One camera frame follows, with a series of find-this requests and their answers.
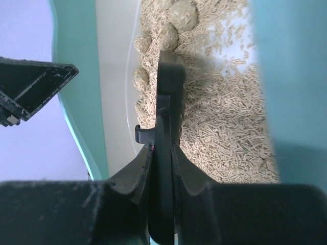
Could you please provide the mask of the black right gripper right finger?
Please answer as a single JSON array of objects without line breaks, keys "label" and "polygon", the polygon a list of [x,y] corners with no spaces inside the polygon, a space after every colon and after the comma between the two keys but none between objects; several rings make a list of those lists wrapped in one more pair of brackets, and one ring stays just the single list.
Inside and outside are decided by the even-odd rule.
[{"label": "black right gripper right finger", "polygon": [[326,195],[304,184],[226,184],[171,151],[179,244],[326,244]]}]

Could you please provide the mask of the beige pellet cat litter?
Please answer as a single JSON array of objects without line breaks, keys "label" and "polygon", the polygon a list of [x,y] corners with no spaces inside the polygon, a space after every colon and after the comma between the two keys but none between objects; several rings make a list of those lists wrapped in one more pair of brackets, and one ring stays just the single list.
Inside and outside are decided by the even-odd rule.
[{"label": "beige pellet cat litter", "polygon": [[[147,52],[138,52],[138,68],[149,75],[147,90],[139,91],[149,112],[138,116],[143,128],[155,124],[159,33],[171,23],[169,10],[175,2],[141,1],[139,33],[148,31],[152,37]],[[171,51],[187,71],[180,146],[219,182],[276,183],[250,1],[192,2],[198,22],[190,31],[175,28],[178,45]]]}]

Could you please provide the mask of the teal plastic litter box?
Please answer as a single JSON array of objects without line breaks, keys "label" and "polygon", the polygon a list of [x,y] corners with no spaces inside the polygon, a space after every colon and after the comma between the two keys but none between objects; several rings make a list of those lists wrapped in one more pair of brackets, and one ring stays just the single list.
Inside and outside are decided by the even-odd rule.
[{"label": "teal plastic litter box", "polygon": [[[58,94],[93,179],[118,172],[134,140],[140,1],[51,1],[53,61],[79,74]],[[326,189],[326,1],[251,1],[268,124],[284,183]]]}]

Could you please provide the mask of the litter clump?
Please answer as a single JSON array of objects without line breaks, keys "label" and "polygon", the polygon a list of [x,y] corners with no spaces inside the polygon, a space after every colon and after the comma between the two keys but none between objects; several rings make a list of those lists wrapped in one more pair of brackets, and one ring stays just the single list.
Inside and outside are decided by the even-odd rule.
[{"label": "litter clump", "polygon": [[173,51],[178,45],[178,32],[171,23],[165,23],[159,33],[159,47],[163,51]]},{"label": "litter clump", "polygon": [[140,117],[148,117],[149,112],[146,108],[146,102],[143,99],[139,99],[135,103],[135,111]]},{"label": "litter clump", "polygon": [[176,1],[169,10],[169,19],[179,31],[190,31],[198,22],[198,12],[192,1]]},{"label": "litter clump", "polygon": [[150,32],[140,32],[134,40],[134,47],[139,53],[146,53],[151,42],[152,37]]},{"label": "litter clump", "polygon": [[147,90],[149,86],[149,75],[144,68],[139,67],[134,70],[133,84],[135,88],[140,92]]}]

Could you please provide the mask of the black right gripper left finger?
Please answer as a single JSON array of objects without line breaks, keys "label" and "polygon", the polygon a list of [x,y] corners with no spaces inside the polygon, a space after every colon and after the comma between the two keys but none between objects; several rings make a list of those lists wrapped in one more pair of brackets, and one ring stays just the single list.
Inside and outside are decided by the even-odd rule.
[{"label": "black right gripper left finger", "polygon": [[152,146],[102,181],[1,183],[1,244],[149,244]]}]

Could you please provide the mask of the black slotted litter scoop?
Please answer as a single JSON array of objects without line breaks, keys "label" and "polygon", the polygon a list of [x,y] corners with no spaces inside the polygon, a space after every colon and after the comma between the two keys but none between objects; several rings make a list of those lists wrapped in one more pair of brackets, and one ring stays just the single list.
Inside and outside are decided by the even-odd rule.
[{"label": "black slotted litter scoop", "polygon": [[171,149],[180,142],[186,68],[180,56],[160,51],[155,126],[135,127],[137,143],[152,144],[148,229],[157,244],[174,244],[174,184]]}]

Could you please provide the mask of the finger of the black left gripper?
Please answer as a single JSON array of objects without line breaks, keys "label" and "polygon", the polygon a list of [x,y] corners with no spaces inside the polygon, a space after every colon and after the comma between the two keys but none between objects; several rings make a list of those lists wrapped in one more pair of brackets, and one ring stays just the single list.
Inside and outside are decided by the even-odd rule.
[{"label": "finger of the black left gripper", "polygon": [[79,73],[72,64],[1,57],[1,125],[19,125]]}]

